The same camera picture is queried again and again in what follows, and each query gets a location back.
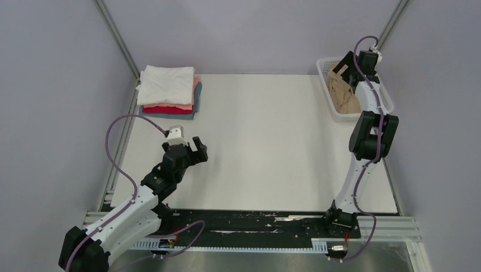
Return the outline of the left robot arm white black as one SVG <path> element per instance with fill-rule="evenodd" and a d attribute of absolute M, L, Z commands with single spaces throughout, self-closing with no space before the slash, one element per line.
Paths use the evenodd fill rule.
<path fill-rule="evenodd" d="M 207 146 L 193 137 L 196 146 L 168 140 L 162 161 L 136 187 L 123 204 L 84 229 L 65 235 L 58 265 L 65 271 L 108 271 L 125 251 L 147 235 L 168 234 L 173 211 L 163 203 L 177 188 L 186 170 L 208 160 Z"/>

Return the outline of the white folded t shirt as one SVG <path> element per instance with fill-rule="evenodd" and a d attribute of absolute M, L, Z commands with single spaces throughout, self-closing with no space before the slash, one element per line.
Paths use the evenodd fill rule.
<path fill-rule="evenodd" d="M 179 104 L 192 102 L 195 69 L 190 67 L 146 66 L 140 73 L 137 104 Z"/>

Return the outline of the beige t shirt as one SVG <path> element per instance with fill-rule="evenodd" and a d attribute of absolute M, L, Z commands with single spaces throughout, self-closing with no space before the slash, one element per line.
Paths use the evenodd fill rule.
<path fill-rule="evenodd" d="M 328 90 L 335 107 L 340 114 L 361 113 L 361 106 L 353 88 L 346 83 L 341 74 L 336 74 L 334 68 L 338 62 L 332 63 L 328 70 Z"/>

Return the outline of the right corner aluminium post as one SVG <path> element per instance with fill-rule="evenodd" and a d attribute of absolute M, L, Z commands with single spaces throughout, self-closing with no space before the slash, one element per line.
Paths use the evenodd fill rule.
<path fill-rule="evenodd" d="M 382 49 L 385 43 L 387 42 L 388 38 L 392 34 L 394 28 L 396 27 L 399 19 L 402 17 L 404 11 L 410 4 L 410 0 L 399 0 L 397 1 L 397 5 L 390 15 L 383 31 L 381 32 L 379 36 L 379 42 L 378 42 L 378 49 Z"/>

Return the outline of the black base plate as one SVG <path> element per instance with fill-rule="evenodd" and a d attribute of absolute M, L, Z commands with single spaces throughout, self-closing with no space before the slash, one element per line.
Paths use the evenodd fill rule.
<path fill-rule="evenodd" d="M 178 234 L 177 246 L 193 242 L 212 248 L 309 248 L 312 239 L 361 236 L 359 226 L 348 232 L 330 231 L 324 212 L 189 209 L 174 210 L 153 235 L 167 235 L 199 220 L 205 222 L 204 229 L 194 226 Z"/>

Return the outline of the aluminium frame rail front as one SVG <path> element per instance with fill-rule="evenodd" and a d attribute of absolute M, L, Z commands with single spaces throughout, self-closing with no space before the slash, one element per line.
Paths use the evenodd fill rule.
<path fill-rule="evenodd" d="M 82 227 L 94 223 L 105 216 L 107 212 L 88 211 Z M 409 216 L 381 216 L 376 215 L 377 224 L 375 227 L 372 241 L 394 242 L 409 241 L 413 243 L 423 242 L 417 223 L 413 217 Z M 361 234 L 368 236 L 373 227 L 373 219 L 370 216 L 357 217 Z"/>

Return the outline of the corner aluminium post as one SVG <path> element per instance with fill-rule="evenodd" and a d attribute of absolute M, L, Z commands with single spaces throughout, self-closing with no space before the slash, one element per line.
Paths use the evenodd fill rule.
<path fill-rule="evenodd" d="M 396 27 L 399 19 L 402 17 L 404 11 L 410 4 L 410 0 L 399 0 L 397 1 L 397 5 L 390 15 L 383 31 L 381 32 L 379 36 L 379 42 L 378 42 L 378 49 L 382 49 L 385 43 L 387 42 L 388 38 L 392 34 L 394 28 Z"/>
<path fill-rule="evenodd" d="M 119 48 L 124 60 L 126 61 L 131 73 L 136 79 L 136 82 L 140 82 L 140 71 L 137 68 L 134 60 L 128 50 L 126 43 L 124 42 L 121 33 L 119 32 L 115 21 L 103 0 L 93 0 L 93 3 L 96 5 L 96 8 L 99 11 L 100 16 L 104 20 L 111 36 L 113 37 L 114 42 L 116 43 L 117 47 Z"/>

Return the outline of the left corner aluminium post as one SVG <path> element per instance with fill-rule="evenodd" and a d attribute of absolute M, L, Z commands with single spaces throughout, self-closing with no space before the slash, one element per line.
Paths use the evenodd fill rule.
<path fill-rule="evenodd" d="M 140 82 L 140 71 L 137 68 L 134 60 L 128 50 L 126 43 L 124 42 L 121 33 L 119 32 L 115 21 L 103 0 L 93 0 L 93 3 L 96 5 L 96 8 L 99 11 L 100 16 L 104 20 L 111 36 L 113 37 L 114 42 L 116 43 L 117 47 L 119 48 L 124 60 L 126 61 L 131 73 L 136 79 L 136 82 Z"/>

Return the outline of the red folded t shirt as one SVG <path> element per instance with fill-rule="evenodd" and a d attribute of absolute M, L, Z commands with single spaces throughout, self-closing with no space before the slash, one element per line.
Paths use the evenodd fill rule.
<path fill-rule="evenodd" d="M 192 110 L 182 110 L 174 107 L 153 107 L 153 108 L 142 107 L 141 112 L 147 113 L 147 114 L 187 115 L 187 114 L 192 114 L 194 112 L 194 109 L 192 108 Z"/>

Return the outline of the pink folded t shirt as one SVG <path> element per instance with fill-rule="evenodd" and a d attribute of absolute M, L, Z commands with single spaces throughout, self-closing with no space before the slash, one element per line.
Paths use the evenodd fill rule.
<path fill-rule="evenodd" d="M 149 104 L 149 105 L 144 105 L 144 108 L 153 108 L 153 107 L 174 107 L 174 108 L 179 108 L 182 110 L 192 110 L 195 98 L 194 98 L 194 93 L 197 85 L 200 83 L 200 77 L 195 76 L 193 78 L 193 88 L 192 88 L 192 99 L 190 104 L 173 104 L 173 103 L 156 103 L 156 104 Z"/>

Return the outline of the blue grey folded t shirt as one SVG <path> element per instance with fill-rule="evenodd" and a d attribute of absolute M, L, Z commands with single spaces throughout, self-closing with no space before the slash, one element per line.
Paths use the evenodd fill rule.
<path fill-rule="evenodd" d="M 198 82 L 193 92 L 194 104 L 192 109 L 180 109 L 177 107 L 156 106 L 152 108 L 145 108 L 140 106 L 138 113 L 143 116 L 165 118 L 172 120 L 193 120 L 195 114 L 200 109 L 200 94 L 202 91 L 202 83 Z"/>

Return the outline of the white plastic basket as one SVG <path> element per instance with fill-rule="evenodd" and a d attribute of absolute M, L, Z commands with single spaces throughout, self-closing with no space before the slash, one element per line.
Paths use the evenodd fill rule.
<path fill-rule="evenodd" d="M 329 58 L 321 58 L 316 61 L 316 66 L 318 70 L 318 74 L 320 76 L 320 85 L 323 90 L 323 93 L 325 94 L 325 97 L 327 99 L 327 104 L 328 108 L 331 114 L 332 119 L 335 122 L 356 122 L 360 116 L 359 113 L 351 113 L 351 114 L 341 114 L 339 113 L 334 106 L 334 103 L 331 99 L 331 95 L 329 93 L 328 89 L 328 70 L 333 64 L 337 64 L 340 62 L 342 57 L 329 57 Z M 379 84 L 379 96 L 381 99 L 381 102 L 383 102 L 385 109 L 387 109 L 389 112 L 392 112 L 394 110 L 394 104 L 385 89 L 382 81 L 380 81 Z"/>

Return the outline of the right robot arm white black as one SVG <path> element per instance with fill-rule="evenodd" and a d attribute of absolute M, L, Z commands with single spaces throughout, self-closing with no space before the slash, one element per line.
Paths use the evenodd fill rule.
<path fill-rule="evenodd" d="M 379 54 L 372 50 L 359 54 L 350 51 L 333 69 L 351 87 L 361 113 L 349 139 L 351 162 L 347 176 L 324 220 L 324 229 L 330 236 L 357 227 L 358 202 L 364 187 L 376 165 L 389 153 L 399 125 L 399 118 L 390 113 L 382 100 L 382 86 L 375 70 L 378 59 Z"/>

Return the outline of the left side aluminium rail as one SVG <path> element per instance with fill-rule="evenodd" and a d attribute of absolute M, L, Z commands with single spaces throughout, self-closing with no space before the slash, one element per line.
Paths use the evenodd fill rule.
<path fill-rule="evenodd" d="M 136 98 L 138 91 L 136 90 L 136 87 L 139 85 L 139 83 L 140 82 L 137 83 L 136 80 L 134 81 L 132 87 L 130 88 L 125 109 L 123 109 L 123 111 L 114 119 L 126 114 L 137 113 Z M 124 117 L 120 121 L 117 121 L 111 130 L 109 138 L 109 153 L 111 154 L 113 161 L 118 166 L 122 165 L 132 126 L 133 118 Z M 111 164 L 111 162 L 109 160 L 107 161 L 109 162 L 109 166 L 107 168 L 107 173 L 104 180 L 105 186 L 103 194 L 100 196 L 98 208 L 96 210 L 98 212 L 106 212 L 111 210 L 113 194 L 115 193 L 116 185 L 121 176 L 121 173 Z"/>

